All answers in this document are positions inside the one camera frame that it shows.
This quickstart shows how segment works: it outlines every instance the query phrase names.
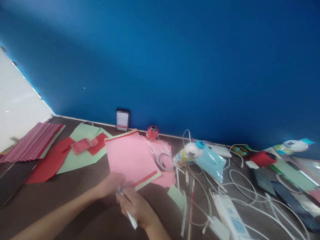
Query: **blue bottle cap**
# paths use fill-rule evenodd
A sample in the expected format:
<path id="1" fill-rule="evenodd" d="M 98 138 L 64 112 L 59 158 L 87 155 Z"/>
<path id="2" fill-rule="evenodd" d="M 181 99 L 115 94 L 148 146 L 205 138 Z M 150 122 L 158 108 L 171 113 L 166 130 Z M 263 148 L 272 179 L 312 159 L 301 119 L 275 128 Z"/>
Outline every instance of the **blue bottle cap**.
<path id="1" fill-rule="evenodd" d="M 195 145 L 199 149 L 204 149 L 206 147 L 206 144 L 203 141 L 196 141 Z"/>
<path id="2" fill-rule="evenodd" d="M 300 141 L 308 144 L 308 145 L 311 145 L 311 144 L 314 144 L 315 142 L 312 142 L 311 140 L 309 140 L 308 138 L 303 138 L 303 139 L 300 139 Z"/>

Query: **white power strip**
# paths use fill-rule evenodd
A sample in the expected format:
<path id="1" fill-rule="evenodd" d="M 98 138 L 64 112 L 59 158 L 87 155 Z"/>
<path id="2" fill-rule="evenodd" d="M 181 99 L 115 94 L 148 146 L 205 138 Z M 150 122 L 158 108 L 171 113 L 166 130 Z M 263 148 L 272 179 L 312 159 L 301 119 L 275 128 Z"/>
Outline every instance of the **white power strip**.
<path id="1" fill-rule="evenodd" d="M 251 239 L 246 227 L 240 223 L 242 220 L 231 199 L 228 196 L 222 197 L 220 195 L 212 195 L 212 198 L 222 223 L 230 231 L 230 239 Z"/>
<path id="2" fill-rule="evenodd" d="M 217 235 L 220 240 L 230 240 L 230 231 L 215 216 L 209 217 L 210 229 Z"/>

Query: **white pen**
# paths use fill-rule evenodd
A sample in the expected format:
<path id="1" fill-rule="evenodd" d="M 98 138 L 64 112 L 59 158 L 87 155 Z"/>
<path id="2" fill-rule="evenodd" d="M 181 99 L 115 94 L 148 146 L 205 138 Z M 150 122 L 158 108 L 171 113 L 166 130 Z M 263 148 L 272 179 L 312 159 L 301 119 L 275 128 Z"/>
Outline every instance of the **white pen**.
<path id="1" fill-rule="evenodd" d="M 122 196 L 124 196 L 121 188 L 118 188 L 118 193 L 121 194 Z M 131 222 L 133 228 L 136 229 L 138 227 L 137 221 L 131 216 L 131 214 L 128 211 L 127 211 L 127 214 L 128 214 L 128 217 L 130 219 L 130 222 Z"/>

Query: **light green paper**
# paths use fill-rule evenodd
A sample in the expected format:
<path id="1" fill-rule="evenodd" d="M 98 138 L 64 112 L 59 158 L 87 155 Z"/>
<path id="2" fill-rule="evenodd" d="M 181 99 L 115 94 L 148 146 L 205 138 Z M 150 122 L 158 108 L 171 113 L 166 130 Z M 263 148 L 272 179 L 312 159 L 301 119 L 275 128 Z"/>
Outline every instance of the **light green paper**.
<path id="1" fill-rule="evenodd" d="M 317 185 L 310 181 L 300 171 L 291 167 L 285 160 L 282 158 L 277 158 L 277 160 L 278 162 L 273 164 L 273 167 L 276 167 L 281 171 L 294 185 L 300 187 L 305 192 L 314 190 L 317 187 Z"/>
<path id="2" fill-rule="evenodd" d="M 185 197 L 174 184 L 170 187 L 168 191 L 168 195 L 177 204 L 180 210 L 183 210 Z"/>
<path id="3" fill-rule="evenodd" d="M 138 191 L 139 189 L 143 188 L 144 186 L 146 186 L 148 183 L 151 183 L 153 180 L 157 179 L 158 177 L 160 177 L 162 175 L 162 173 L 159 171 L 157 172 L 157 174 L 155 174 L 154 176 L 152 176 L 151 178 L 149 178 L 148 180 L 144 181 L 143 183 L 140 183 L 138 186 L 136 186 L 134 188 L 135 191 Z"/>
<path id="4" fill-rule="evenodd" d="M 70 137 L 74 141 L 80 141 L 86 137 L 90 136 L 98 136 L 100 133 L 104 133 L 108 137 L 112 137 L 106 130 L 103 128 L 98 128 L 94 126 L 90 126 L 87 124 L 79 124 L 78 127 L 72 132 Z M 57 171 L 56 174 L 69 172 L 78 168 L 82 168 L 88 166 L 90 164 L 96 163 L 100 158 L 102 158 L 107 153 L 106 148 L 102 148 L 99 152 L 97 152 L 94 156 L 92 156 L 88 151 L 84 151 L 80 153 L 78 156 L 74 154 L 74 151 L 71 149 L 65 158 L 62 166 Z"/>

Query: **glue bottle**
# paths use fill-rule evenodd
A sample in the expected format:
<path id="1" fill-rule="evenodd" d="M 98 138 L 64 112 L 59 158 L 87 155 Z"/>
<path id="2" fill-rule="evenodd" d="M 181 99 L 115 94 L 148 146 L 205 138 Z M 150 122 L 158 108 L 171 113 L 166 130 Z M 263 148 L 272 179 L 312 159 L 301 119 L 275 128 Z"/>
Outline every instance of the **glue bottle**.
<path id="1" fill-rule="evenodd" d="M 304 138 L 301 140 L 288 140 L 282 144 L 273 146 L 279 155 L 291 155 L 295 152 L 303 152 L 308 149 L 308 145 L 314 144 L 311 140 Z"/>
<path id="2" fill-rule="evenodd" d="M 206 144 L 203 141 L 189 142 L 174 157 L 173 162 L 179 167 L 184 167 L 194 159 L 200 157 Z"/>

